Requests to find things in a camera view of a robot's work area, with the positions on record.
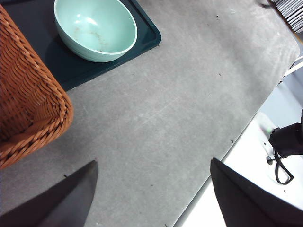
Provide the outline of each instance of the wicker basket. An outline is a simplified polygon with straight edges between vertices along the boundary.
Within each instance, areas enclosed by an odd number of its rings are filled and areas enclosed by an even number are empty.
[[[0,168],[58,138],[71,101],[0,5]]]

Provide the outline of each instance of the gray table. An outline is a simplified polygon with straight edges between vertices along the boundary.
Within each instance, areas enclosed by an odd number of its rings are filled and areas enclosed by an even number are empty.
[[[1,211],[99,163],[86,226],[172,226],[299,54],[254,0],[140,0],[159,47],[68,92],[71,128],[1,172]]]

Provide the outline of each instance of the white surface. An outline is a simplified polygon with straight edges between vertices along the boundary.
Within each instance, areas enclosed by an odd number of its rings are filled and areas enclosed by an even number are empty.
[[[266,156],[273,156],[273,148],[268,142],[268,135],[274,124],[263,113],[257,113],[234,147],[224,160],[233,170],[246,177],[267,192],[293,204],[303,210],[303,159],[290,156],[282,162],[294,175],[288,185],[280,185],[275,179],[276,162],[270,166]],[[286,180],[284,172],[279,173],[280,180]],[[226,226],[220,207],[215,197],[213,184],[209,183],[206,190],[189,214],[182,227]]]

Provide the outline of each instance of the bowl rim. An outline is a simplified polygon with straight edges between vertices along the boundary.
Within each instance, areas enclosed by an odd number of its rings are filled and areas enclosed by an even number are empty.
[[[107,55],[118,55],[118,54],[123,54],[123,53],[126,53],[128,52],[130,49],[132,49],[132,47],[134,46],[134,44],[136,43],[137,41],[137,36],[138,36],[138,29],[137,29],[137,24],[136,24],[136,21],[134,20],[134,17],[133,15],[131,14],[131,12],[128,10],[128,8],[119,0],[114,0],[114,1],[117,1],[119,2],[122,7],[124,7],[126,9],[126,11],[128,12],[129,16],[131,17],[131,19],[133,20],[133,23],[134,23],[134,28],[135,28],[135,36],[134,36],[134,40],[132,42],[132,44],[127,47],[126,49],[122,50],[122,51],[119,51],[119,52],[103,52],[103,51],[98,51],[98,50],[95,50],[95,49],[91,49],[89,47],[86,47],[84,45],[82,45],[81,43],[79,43],[78,41],[76,41],[74,38],[72,38],[62,27],[61,23],[60,23],[60,20],[59,20],[59,17],[57,16],[57,2],[60,1],[60,0],[55,0],[54,4],[53,4],[53,11],[54,11],[54,14],[55,14],[55,20],[58,22],[60,28],[63,30],[63,32],[70,38],[72,39],[74,42],[76,42],[77,44],[79,44],[80,46],[84,47],[85,49],[88,49],[90,51],[93,51],[93,52],[96,52],[96,53],[102,53],[102,54],[107,54]]]

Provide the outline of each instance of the mint green bowl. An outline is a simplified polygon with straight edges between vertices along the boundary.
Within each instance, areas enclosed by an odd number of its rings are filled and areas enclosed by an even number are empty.
[[[113,61],[137,40],[136,22],[119,0],[55,0],[53,8],[63,42],[86,60]]]

